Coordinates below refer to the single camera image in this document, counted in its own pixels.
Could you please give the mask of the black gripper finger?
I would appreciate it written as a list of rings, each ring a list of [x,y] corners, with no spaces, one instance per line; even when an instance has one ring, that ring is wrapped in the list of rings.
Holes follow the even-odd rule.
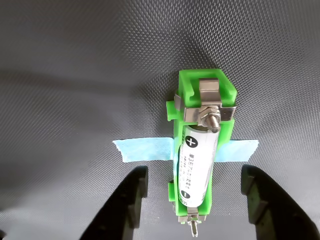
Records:
[[[267,173],[245,164],[241,193],[258,240],[315,240],[317,227],[295,200]]]
[[[142,199],[148,196],[148,167],[134,168],[84,231],[86,240],[132,240],[140,227]]]

